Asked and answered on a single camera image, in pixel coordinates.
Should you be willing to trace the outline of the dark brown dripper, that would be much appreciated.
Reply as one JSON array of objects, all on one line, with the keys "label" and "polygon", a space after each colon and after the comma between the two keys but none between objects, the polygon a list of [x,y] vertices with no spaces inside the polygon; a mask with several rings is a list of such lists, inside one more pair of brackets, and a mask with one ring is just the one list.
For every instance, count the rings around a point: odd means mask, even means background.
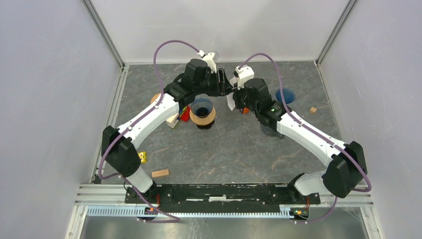
[{"label": "dark brown dripper", "polygon": [[209,124],[205,124],[205,125],[197,125],[197,128],[199,129],[205,129],[208,130],[210,129],[212,126],[214,125],[214,121],[210,122]]}]

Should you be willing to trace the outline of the white paper coffee filter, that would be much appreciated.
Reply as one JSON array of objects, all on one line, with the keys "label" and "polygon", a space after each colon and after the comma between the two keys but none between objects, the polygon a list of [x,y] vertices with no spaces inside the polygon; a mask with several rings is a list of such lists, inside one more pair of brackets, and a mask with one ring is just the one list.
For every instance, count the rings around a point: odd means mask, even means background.
[{"label": "white paper coffee filter", "polygon": [[233,76],[229,80],[229,83],[232,86],[232,92],[230,94],[228,94],[226,96],[226,98],[227,98],[227,105],[228,105],[228,107],[231,111],[233,111],[235,109],[235,100],[234,100],[233,96],[234,96],[234,93],[238,90],[238,88],[237,88],[238,80],[239,80],[239,78],[236,77],[236,76]]}]

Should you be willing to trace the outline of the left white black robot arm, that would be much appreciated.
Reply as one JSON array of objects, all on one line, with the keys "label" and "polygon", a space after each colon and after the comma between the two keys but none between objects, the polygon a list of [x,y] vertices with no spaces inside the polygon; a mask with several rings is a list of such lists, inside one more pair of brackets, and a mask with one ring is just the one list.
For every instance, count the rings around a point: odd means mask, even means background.
[{"label": "left white black robot arm", "polygon": [[167,118],[190,105],[198,95],[225,97],[232,93],[233,84],[223,68],[213,71],[207,62],[192,59],[164,88],[164,93],[128,122],[103,130],[102,162],[107,162],[138,191],[145,203],[156,198],[154,181],[142,169],[137,149],[143,140]]}]

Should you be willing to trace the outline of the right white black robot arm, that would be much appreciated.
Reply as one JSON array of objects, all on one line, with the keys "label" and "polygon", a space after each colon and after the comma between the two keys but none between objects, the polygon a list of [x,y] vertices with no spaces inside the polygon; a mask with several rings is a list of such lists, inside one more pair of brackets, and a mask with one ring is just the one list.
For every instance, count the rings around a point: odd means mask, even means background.
[{"label": "right white black robot arm", "polygon": [[316,156],[326,167],[315,173],[304,173],[291,181],[287,190],[293,203],[302,202],[312,193],[330,192],[345,198],[357,185],[368,181],[363,147],[352,141],[345,143],[320,131],[282,102],[272,99],[266,82],[261,78],[230,80],[232,99],[238,109],[247,108],[258,121],[276,134],[294,140]]}]

